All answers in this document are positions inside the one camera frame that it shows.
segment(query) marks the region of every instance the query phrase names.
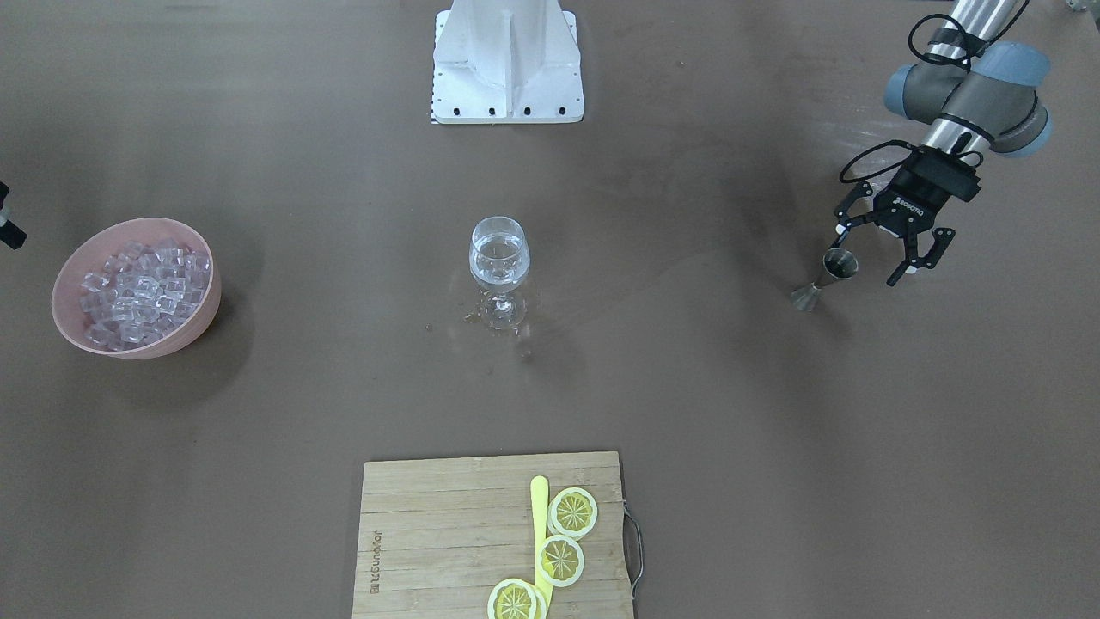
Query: pink bowl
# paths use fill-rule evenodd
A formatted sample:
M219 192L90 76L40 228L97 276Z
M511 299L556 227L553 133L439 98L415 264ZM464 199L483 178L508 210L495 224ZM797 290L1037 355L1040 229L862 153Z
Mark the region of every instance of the pink bowl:
M202 295L198 307L195 308L195 316L164 340L141 349L116 353L92 346L84 338L84 331L88 328L89 321L80 311L80 296L85 292L85 289L80 287L80 281L84 280L85 273L102 269L107 256L118 253L127 241L153 244L165 237L175 239L176 242L186 244L194 250L205 251L210 256L210 286ZM131 219L116 223L88 239L73 252L73 255L62 266L61 273L57 274L57 280L54 281L54 294L51 299L54 324L57 325L57 330L62 332L65 340L81 351L120 360L152 360L179 351L195 342L210 327L220 303L221 273L215 261L213 252L210 251L210 245L190 226L173 219L160 217Z

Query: yellow knife handle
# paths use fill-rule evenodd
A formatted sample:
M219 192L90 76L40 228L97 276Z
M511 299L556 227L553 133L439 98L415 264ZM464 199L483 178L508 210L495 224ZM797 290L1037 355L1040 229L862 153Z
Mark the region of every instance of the yellow knife handle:
M541 475L531 478L531 520L535 521L535 588L547 598L547 609L553 596L553 585L542 577L539 570L539 549L547 541L547 511L550 507L550 483Z

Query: metal jigger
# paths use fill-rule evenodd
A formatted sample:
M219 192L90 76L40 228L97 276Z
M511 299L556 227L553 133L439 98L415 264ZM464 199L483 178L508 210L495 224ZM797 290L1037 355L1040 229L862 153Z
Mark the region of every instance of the metal jigger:
M817 278L791 292L791 302L801 312L813 312L822 288L851 278L859 270L856 255L847 248L834 246L822 256L822 272Z

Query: glass of water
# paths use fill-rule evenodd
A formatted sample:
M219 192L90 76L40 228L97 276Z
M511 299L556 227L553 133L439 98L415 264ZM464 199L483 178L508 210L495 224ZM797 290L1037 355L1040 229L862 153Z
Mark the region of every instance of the glass of water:
M517 327L527 314L527 303L516 291L527 278L531 254L519 223L509 217L482 219L470 239L470 273L485 290L479 307L482 321L492 329Z

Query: wooden cutting board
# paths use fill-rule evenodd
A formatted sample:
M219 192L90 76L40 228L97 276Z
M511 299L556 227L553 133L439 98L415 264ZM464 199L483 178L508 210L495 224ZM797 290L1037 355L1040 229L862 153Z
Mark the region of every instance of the wooden cutting board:
M600 506L584 574L548 619L634 619L616 452L366 463L352 617L484 619L498 582L534 583L536 475L551 499L580 486Z

